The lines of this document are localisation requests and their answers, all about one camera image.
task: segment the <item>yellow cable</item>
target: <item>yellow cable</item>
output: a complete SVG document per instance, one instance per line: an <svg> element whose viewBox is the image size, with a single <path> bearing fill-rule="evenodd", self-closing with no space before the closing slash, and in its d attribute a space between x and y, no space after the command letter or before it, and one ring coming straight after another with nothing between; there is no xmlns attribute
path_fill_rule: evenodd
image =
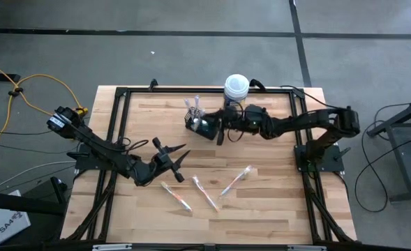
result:
<svg viewBox="0 0 411 251"><path fill-rule="evenodd" d="M13 101L13 97L10 96L10 99L8 100L8 108L7 108L7 119L5 120L5 123L3 124L3 128L1 130L0 136L1 134L4 132L4 130L7 128L8 125L8 121L10 120L10 109L11 109L11 103Z"/></svg>
<svg viewBox="0 0 411 251"><path fill-rule="evenodd" d="M0 73L2 73L2 75L5 76L5 77L11 82L11 84L13 84L13 86L14 86L13 90L16 89L17 87L19 87L19 85L22 84L24 81L26 81L26 80L28 80L28 79L31 79L31 78L33 78L33 77L47 77L47 78L53 79L54 81L62 84L64 87L66 87L66 88L68 89L68 91L70 92L70 94L72 94L72 97L73 97L73 99L75 100L75 102L77 103L77 106L78 106L79 108L83 108L83 107L81 106L80 102L78 101L76 95L75 95L75 94L73 93L73 91L70 89L70 87L69 87L67 84L65 84L64 82L62 82L61 80L57 79L56 77L53 77L53 76L50 76L50 75L46 75L46 74L35 74L35 75L31 75L31 76L25 77L24 79L21 79L18 83L15 83L15 82L7 75L4 71L2 71L1 69L0 69ZM42 112L42 113L47 114L47 115L49 115L49 116L52 116L52 115L53 115L53 114L51 114L51 113L49 113L49 112L46 112L45 110L43 110L43 109L41 109L41 108L39 108L39 107L36 107L36 106L30 104L30 102L25 98L25 95L24 95L22 92L19 92L19 94L22 96L22 98L24 99L25 103L26 103L28 106L30 106L31 108L36 109L36 110L38 110L39 112ZM4 132L4 130L7 128L8 122L10 121L10 111L11 111L11 105L12 105L12 103L13 103L13 97L10 96L10 99L8 100L7 118L6 118L6 120L5 120L5 123L4 123L4 125L3 125L2 130L0 131L0 136L1 136L1 134Z"/></svg>

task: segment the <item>wire bundle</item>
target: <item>wire bundle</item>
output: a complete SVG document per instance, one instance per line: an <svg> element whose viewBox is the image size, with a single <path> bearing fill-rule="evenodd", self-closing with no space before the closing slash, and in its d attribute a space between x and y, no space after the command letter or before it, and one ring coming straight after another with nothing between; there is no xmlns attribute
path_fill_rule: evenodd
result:
<svg viewBox="0 0 411 251"><path fill-rule="evenodd" d="M5 77L8 79L8 81L11 82L11 84L13 84L13 93L19 93L19 94L22 96L22 99L25 101L25 103L26 103L28 106L30 106L31 108L33 108L33 109L35 109L35 110L38 110L39 112L42 112L42 113L46 114L46 115L50 115L50 116L51 116L52 114L49 113L49 112L46 112L45 110L43 110L43 109L41 109L41 108L39 108L39 107L37 107L37 106L35 106L35 105L32 105L32 104L27 100L27 98L25 97L25 95L24 95L21 91L17 91L18 89L20 89L20 84L22 84L23 82L25 82L25 81L27 81L28 79L31 79L31 78L33 78L33 77L46 77L46 78L53 79L54 81L62 84L64 87L66 87L66 88L68 89L68 91L69 91L70 94L72 95L73 99L74 99L75 102L77 103L78 108L81 108L81 109L83 108L83 107L81 106L80 102L78 101L76 95L75 95L75 94L73 93L73 91L70 89L70 87L69 87L67 84L65 84L64 82L62 82L61 80L57 79L56 77L53 77L53 76L50 76L50 75L46 75L46 74L35 74L35 75L31 75L31 76L25 77L24 79L21 79L20 81L18 81L18 82L16 83L16 82L14 82L4 71L2 71L1 69L0 69L0 73L1 73L3 76L5 76ZM3 127L2 127L2 129L1 129L1 131L0 131L0 136L1 136L1 134L5 131L5 129L6 129L7 126L8 126L8 122L10 121L10 112L11 112L11 105L12 105L12 103L13 103L13 98L14 98L14 96L13 96L13 95L10 95L10 98L8 99L7 117L6 117L5 123L3 124Z"/></svg>

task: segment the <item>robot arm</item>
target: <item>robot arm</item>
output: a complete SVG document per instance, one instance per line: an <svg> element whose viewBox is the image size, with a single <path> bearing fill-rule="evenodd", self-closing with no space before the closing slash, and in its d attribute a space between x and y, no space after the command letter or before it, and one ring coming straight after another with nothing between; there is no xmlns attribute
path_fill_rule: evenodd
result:
<svg viewBox="0 0 411 251"><path fill-rule="evenodd" d="M184 181L179 172L182 160L188 155L184 153L177 161L173 162L169 154L185 146L161 146L158 138L152 139L157 148L150 163L142 162L140 156L128 154L133 149L126 149L124 145L106 142L87 127L76 111L66 107L59 107L56 113L48 120L48 128L66 139L76 139L82 142L80 150L67 153L77 160L77 169L114 170L126 178L132 178L136 185L146 185L160 174L171 169L178 182Z"/></svg>
<svg viewBox="0 0 411 251"><path fill-rule="evenodd" d="M306 143L305 159L318 162L324 151L344 137L354 137L359 134L359 118L351 107L346 109L319 109L306 112L297 117L277 119L270 117L265 108L249 105L243 111L227 106L212 114L202 117L207 124L218 128L218 145L223 143L224 129L260 134L264 139L280 137L285 132L309 128L324 128L320 138Z"/></svg>

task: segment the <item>wooden table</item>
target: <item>wooden table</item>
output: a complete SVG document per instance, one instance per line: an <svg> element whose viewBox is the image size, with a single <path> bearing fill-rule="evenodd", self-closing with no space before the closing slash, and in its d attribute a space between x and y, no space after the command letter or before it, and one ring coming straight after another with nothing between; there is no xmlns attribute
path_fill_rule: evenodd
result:
<svg viewBox="0 0 411 251"><path fill-rule="evenodd" d="M99 86L89 127L105 138L110 120L116 86ZM320 88L305 89L324 102ZM186 180L177 183L172 172L165 172L151 185L137 188L132 180L119 176L112 205L107 242L127 243L232 243L232 244L309 244L311 235L304 199L301 174L296 170L293 147L294 133L264 140L259 135L244 135L237 143L225 138L222 146L185 129L184 98L194 103L192 93L134 93L130 100L125 136L133 142L159 137L163 145L187 144L173 153L173 160L186 150L181 173ZM200 94L201 107L207 112L222 105L222 94ZM324 108L307 98L308 110ZM291 114L288 96L280 94L249 94L246 104L266 107L275 117ZM118 131L120 115L116 123ZM314 138L324 130L314 129ZM237 138L238 133L230 136ZM156 152L152 144L134 154L145 161ZM235 185L221 200L220 192L245 168L254 170L245 181ZM220 206L212 209L197 191L190 177L197 175L207 192ZM82 222L92 207L98 172L91 170L79 177L72 196L61 237L67 237ZM171 197L160 182L165 181L193 208L189 213ZM331 173L322 173L322 184L329 212L348 236L355 239L345 187ZM100 231L103 212L97 221ZM319 233L323 236L320 214L316 214Z"/></svg>

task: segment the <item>concrete floor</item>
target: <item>concrete floor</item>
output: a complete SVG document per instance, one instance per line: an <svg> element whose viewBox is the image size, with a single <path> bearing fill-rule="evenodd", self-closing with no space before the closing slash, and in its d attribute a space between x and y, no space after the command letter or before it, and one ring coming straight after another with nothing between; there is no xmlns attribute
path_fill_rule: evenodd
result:
<svg viewBox="0 0 411 251"><path fill-rule="evenodd" d="M296 0L301 30L327 33L411 33L411 0ZM0 26L79 29L171 31L289 31L293 32L287 0L79 0L0 1ZM411 40L305 39L312 85L323 87L328 103L352 105L365 128L382 106L411 102ZM162 85L222 84L232 73L257 78L268 86L303 86L294 38L222 38L158 36L33 36L0 34L0 67L27 76L47 73L69 84L80 102L91 107L100 84ZM0 83L0 128L6 115L7 92ZM25 84L30 102L51 111L73 106L68 92L47 79ZM380 118L395 114L388 109ZM17 98L8 126L11 132L47 130L48 117ZM354 198L354 181L366 161L360 136L340 141L352 150L344 157L351 211L358 239L365 243L411 248L411 201L368 213ZM4 135L0 144L42 151L75 146L55 134ZM388 142L366 139L375 158L390 149ZM0 182L45 162L70 160L0 148ZM375 167L391 195L405 192L393 155ZM48 167L9 183L14 185L64 168ZM384 194L371 171L359 183L361 202L377 208ZM71 186L73 170L57 173ZM21 192L36 181L21 185Z"/></svg>

